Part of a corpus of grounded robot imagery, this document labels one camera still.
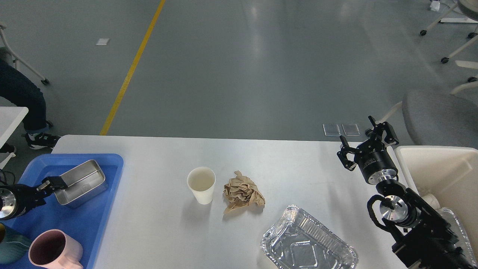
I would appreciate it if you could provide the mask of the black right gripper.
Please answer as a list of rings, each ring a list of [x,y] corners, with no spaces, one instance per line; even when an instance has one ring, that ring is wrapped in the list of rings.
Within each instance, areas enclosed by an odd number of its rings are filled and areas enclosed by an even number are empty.
[[[398,169],[385,148],[399,145],[399,139],[387,121],[377,122],[370,115],[368,119],[372,124],[372,129],[368,129],[371,145],[360,144],[357,148],[352,148],[345,136],[339,136],[341,147],[337,156],[347,170],[353,171],[358,165],[365,182],[377,185],[386,179],[396,179],[398,175]],[[348,154],[355,155],[354,161],[348,159]]]

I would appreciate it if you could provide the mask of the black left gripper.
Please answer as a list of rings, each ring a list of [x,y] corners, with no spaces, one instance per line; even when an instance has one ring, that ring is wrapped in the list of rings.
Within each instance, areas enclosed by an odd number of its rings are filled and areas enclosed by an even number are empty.
[[[46,205],[45,193],[67,188],[68,185],[61,176],[45,177],[37,188],[24,184],[2,185],[0,187],[0,219],[13,219],[36,207]]]

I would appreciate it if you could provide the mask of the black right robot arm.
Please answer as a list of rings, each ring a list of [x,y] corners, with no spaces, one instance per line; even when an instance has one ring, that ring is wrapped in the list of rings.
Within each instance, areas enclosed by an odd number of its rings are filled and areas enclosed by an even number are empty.
[[[399,182],[399,170],[387,147],[399,140],[393,127],[368,117],[372,129],[367,140],[356,148],[340,136],[337,156],[349,171],[360,169],[364,180],[374,185],[377,194],[367,201],[372,222],[395,240],[393,253],[408,269],[475,269],[458,246],[459,237],[451,224],[414,190]]]

